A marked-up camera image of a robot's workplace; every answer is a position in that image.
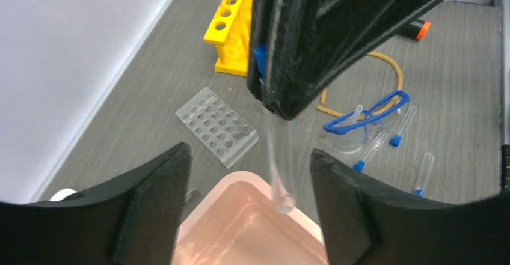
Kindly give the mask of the blue capped test tube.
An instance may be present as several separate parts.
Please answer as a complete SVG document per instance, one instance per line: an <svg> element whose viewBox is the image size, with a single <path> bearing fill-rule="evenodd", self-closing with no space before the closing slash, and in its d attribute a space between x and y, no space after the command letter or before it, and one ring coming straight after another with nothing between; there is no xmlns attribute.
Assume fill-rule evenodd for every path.
<svg viewBox="0 0 510 265"><path fill-rule="evenodd" d="M418 197L424 196L424 190L426 185L428 184L428 180L431 174L431 171L434 166L435 154L431 152L426 152L423 156L422 163L419 169L419 173L416 179L416 184L414 186L413 194Z"/></svg>
<svg viewBox="0 0 510 265"><path fill-rule="evenodd" d="M268 106L263 112L272 202L277 212L286 214L295 207L296 121L280 118Z"/></svg>
<svg viewBox="0 0 510 265"><path fill-rule="evenodd" d="M415 105L409 106L409 108L406 111L406 113L404 114L400 124L398 125L394 136L390 139L389 144L392 147L398 147L400 145L400 143L403 139L403 136L407 132L413 118L416 116L417 111L418 111L417 106L415 106Z"/></svg>
<svg viewBox="0 0 510 265"><path fill-rule="evenodd" d="M365 165L368 163L368 161L373 158L374 154L377 152L377 150L385 143L386 139L388 138L388 131L383 130L377 134L375 139L369 144L369 146L365 149L365 151L362 153L360 159L354 164L353 168L358 171L362 172Z"/></svg>

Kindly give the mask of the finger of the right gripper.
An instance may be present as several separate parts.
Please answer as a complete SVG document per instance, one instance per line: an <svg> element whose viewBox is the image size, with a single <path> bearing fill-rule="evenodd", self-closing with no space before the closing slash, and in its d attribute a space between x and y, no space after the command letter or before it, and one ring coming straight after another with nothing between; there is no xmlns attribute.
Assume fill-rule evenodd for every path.
<svg viewBox="0 0 510 265"><path fill-rule="evenodd" d="M338 75L442 1L326 0L323 9L337 13L336 25L341 30L338 51L342 54L343 70Z"/></svg>
<svg viewBox="0 0 510 265"><path fill-rule="evenodd" d="M253 0L247 86L276 116L297 116L342 70L326 0Z"/></svg>

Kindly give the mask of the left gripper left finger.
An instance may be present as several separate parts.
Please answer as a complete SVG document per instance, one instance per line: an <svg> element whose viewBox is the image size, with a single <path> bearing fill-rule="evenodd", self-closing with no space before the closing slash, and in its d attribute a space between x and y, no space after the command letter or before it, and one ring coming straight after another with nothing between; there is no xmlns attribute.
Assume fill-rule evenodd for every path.
<svg viewBox="0 0 510 265"><path fill-rule="evenodd" d="M181 142L61 201L1 203L1 263L170 264L190 170Z"/></svg>

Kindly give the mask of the yellow rubber tube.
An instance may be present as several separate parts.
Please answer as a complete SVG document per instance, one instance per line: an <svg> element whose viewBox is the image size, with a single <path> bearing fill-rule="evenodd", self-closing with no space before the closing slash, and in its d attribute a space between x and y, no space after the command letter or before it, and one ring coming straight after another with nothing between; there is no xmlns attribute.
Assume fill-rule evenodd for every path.
<svg viewBox="0 0 510 265"><path fill-rule="evenodd" d="M379 99L404 86L399 64L389 56L371 52L337 77L319 96L316 110L341 117L362 105L369 109Z"/></svg>

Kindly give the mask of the pink plastic bin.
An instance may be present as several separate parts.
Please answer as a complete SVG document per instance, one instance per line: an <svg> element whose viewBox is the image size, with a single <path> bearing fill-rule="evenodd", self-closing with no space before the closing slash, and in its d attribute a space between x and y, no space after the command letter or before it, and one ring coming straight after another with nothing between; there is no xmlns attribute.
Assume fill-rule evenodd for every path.
<svg viewBox="0 0 510 265"><path fill-rule="evenodd" d="M271 186L248 171L222 178L179 227L172 264L327 264L320 226L279 213Z"/></svg>

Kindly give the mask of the clear tube rack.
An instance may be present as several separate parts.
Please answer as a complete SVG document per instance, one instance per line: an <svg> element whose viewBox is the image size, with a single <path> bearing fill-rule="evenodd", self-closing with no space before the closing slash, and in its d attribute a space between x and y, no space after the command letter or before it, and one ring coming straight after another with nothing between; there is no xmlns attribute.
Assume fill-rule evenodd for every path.
<svg viewBox="0 0 510 265"><path fill-rule="evenodd" d="M259 140L257 130L208 87L176 115L227 169Z"/></svg>

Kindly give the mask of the blue safety glasses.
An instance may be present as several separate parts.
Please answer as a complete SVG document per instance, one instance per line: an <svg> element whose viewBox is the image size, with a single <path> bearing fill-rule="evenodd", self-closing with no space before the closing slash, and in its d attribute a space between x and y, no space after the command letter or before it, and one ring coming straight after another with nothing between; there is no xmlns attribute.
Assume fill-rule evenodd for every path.
<svg viewBox="0 0 510 265"><path fill-rule="evenodd" d="M323 125L332 149L342 154L360 151L377 132L390 129L411 97L395 90L369 108L358 105L352 112Z"/></svg>

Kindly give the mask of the yellow test tube rack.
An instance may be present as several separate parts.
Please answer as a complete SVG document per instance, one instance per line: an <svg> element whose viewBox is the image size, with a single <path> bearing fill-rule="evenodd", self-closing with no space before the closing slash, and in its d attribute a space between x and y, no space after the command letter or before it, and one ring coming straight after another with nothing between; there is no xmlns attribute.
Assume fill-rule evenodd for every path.
<svg viewBox="0 0 510 265"><path fill-rule="evenodd" d="M223 0L203 37L215 46L215 71L247 76L253 0Z"/></svg>

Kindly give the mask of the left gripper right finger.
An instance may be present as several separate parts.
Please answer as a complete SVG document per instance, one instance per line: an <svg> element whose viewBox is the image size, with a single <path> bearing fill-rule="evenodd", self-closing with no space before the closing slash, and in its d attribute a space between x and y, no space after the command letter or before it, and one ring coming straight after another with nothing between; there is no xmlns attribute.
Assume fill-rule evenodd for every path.
<svg viewBox="0 0 510 265"><path fill-rule="evenodd" d="M454 205L357 172L323 150L310 174L330 264L508 264L509 192Z"/></svg>

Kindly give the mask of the white bin lid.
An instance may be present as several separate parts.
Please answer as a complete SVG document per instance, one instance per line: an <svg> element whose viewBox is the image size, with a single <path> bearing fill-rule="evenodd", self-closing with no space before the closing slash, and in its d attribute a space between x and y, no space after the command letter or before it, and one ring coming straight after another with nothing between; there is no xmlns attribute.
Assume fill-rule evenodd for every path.
<svg viewBox="0 0 510 265"><path fill-rule="evenodd" d="M64 200L65 198L73 195L73 194L76 194L77 191L71 189L71 188L64 188L64 189L61 189L59 190L58 192L56 192L55 194L53 194L50 198L49 198L49 201L51 202L58 202L58 201L62 201Z"/></svg>

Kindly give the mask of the black flashlight orange end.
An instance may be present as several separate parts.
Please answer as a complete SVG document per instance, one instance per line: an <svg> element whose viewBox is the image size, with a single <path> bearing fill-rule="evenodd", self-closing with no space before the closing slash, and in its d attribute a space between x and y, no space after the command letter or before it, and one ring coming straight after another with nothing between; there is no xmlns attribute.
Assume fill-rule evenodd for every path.
<svg viewBox="0 0 510 265"><path fill-rule="evenodd" d="M412 21L401 28L398 36L420 41L428 32L431 23L422 19Z"/></svg>

